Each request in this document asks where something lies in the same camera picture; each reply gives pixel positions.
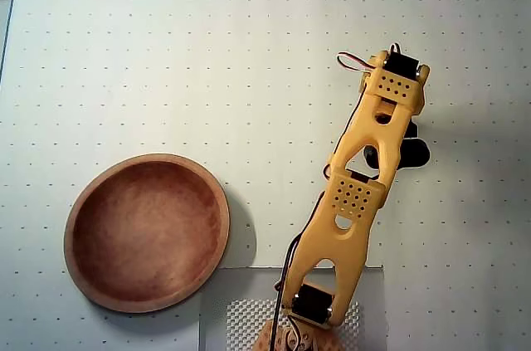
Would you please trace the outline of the yellow gripper with servo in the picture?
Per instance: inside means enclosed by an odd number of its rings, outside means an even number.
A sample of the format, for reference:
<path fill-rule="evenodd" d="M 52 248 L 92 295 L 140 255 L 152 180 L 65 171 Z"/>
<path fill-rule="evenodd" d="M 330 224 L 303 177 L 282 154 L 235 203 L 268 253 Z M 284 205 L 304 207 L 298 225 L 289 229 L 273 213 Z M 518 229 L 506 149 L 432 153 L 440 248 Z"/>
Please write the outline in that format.
<path fill-rule="evenodd" d="M 424 93 L 424 87 L 425 87 L 425 84 L 426 84 L 426 80 L 427 80 L 427 77 L 424 76 L 418 76 L 417 78 L 417 83 L 418 83 L 418 86 L 417 86 L 417 99 L 415 101 L 415 106 L 414 106 L 414 110 L 413 110 L 413 115 L 419 115 L 423 108 L 424 108 L 424 105 L 425 105 L 425 93 Z"/>

